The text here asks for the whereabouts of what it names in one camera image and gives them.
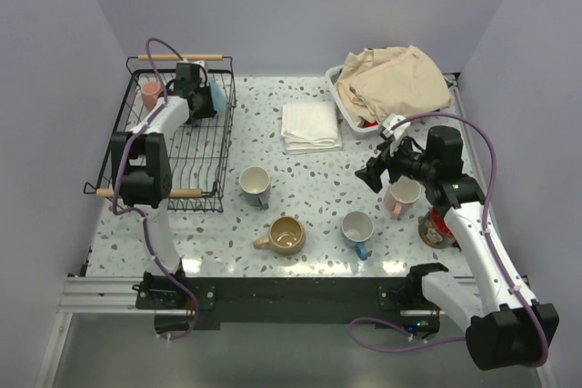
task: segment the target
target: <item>white towel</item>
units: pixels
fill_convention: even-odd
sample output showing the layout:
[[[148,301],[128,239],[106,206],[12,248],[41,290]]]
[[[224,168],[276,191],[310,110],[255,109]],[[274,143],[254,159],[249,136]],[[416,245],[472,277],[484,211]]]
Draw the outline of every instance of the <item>white towel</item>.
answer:
[[[281,135],[287,154],[341,150],[333,102],[296,102],[283,105]]]

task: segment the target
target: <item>metal wire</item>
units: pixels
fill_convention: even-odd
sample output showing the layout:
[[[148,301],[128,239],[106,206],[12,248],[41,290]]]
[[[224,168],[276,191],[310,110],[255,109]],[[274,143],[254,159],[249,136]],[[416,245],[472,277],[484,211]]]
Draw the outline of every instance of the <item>metal wire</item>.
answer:
[[[213,118],[196,120],[180,126],[170,138],[166,149],[172,169],[174,188],[200,188],[203,196],[197,199],[171,198],[168,209],[173,211],[223,212],[228,148],[236,107],[235,76],[232,57],[226,56],[230,69],[209,69],[207,74],[222,87],[226,110]],[[164,85],[175,78],[176,70],[160,70]],[[147,115],[140,94],[141,85],[155,81],[152,70],[137,70],[131,74],[113,132],[128,131]],[[135,161],[143,164],[144,158]],[[84,193],[93,194],[96,188],[111,184],[111,158],[107,148],[96,184],[86,183]]]

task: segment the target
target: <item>countertop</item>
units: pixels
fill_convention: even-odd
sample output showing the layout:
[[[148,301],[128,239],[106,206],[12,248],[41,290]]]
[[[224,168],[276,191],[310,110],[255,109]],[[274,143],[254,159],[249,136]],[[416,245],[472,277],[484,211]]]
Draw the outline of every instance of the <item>countertop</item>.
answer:
[[[236,79],[232,145],[228,158],[223,213],[170,212],[169,221],[177,251],[188,276],[290,277],[290,276],[402,276],[412,265],[440,262],[457,276],[472,275],[456,248],[435,250],[417,232],[418,217],[426,213],[424,198],[398,220],[391,220],[383,204],[387,187],[373,193],[354,176],[375,154],[379,137],[356,139],[341,123],[341,151],[286,155],[281,138],[281,109],[286,102],[333,100],[324,77],[260,77]],[[458,98],[451,88],[453,102]],[[450,107],[445,112],[455,113]],[[459,127],[444,117],[414,123],[409,131],[424,145],[428,128]],[[465,173],[473,168],[465,141]],[[272,180],[270,209],[260,211],[245,203],[238,176],[248,166],[264,167]],[[369,257],[360,261],[344,246],[341,219],[363,211],[374,221],[368,242]],[[256,250],[253,241],[281,215],[293,215],[305,226],[304,249],[292,257]],[[149,258],[143,247],[141,226],[135,216],[113,216],[104,200],[88,257],[87,276],[141,276]]]

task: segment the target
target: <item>pink mug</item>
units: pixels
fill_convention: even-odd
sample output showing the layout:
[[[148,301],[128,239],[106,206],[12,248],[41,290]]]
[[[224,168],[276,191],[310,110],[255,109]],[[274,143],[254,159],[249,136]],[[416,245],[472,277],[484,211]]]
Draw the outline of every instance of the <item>pink mug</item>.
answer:
[[[420,197],[420,192],[420,184],[404,176],[400,176],[395,184],[389,185],[384,196],[384,205],[392,219],[397,219],[408,211]]]
[[[159,82],[146,82],[142,85],[142,100],[148,113],[156,107],[157,99],[162,92],[162,85]]]

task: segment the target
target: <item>terrazzo tabletop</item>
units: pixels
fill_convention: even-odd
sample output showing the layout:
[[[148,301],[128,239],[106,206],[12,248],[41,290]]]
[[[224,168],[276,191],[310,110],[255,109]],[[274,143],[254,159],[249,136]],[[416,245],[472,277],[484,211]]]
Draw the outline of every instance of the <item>terrazzo tabletop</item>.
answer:
[[[457,99],[457,89],[451,88]],[[281,138],[282,105],[293,101],[333,100],[324,77],[238,77],[237,108],[226,173],[223,213],[169,212],[170,228],[188,276],[289,277],[289,276],[402,276],[410,266],[440,262],[457,276],[471,276],[463,254],[456,248],[435,250],[418,236],[418,217],[430,205],[424,198],[410,211],[392,220],[383,204],[387,188],[373,193],[354,171],[363,167],[381,142],[377,136],[356,139],[341,123],[341,151],[286,155]],[[454,107],[445,112],[454,113]],[[414,123],[409,133],[421,145],[428,128],[459,127],[443,117]],[[465,141],[465,173],[473,169]],[[238,176],[251,165],[271,175],[270,209],[260,211],[245,203]],[[375,232],[367,243],[368,259],[360,261],[342,242],[341,219],[351,211],[369,214]],[[306,245],[284,257],[253,247],[277,217],[293,215],[305,226]],[[134,216],[113,216],[109,202],[93,235],[87,276],[141,276],[149,258],[143,247],[141,226]]]

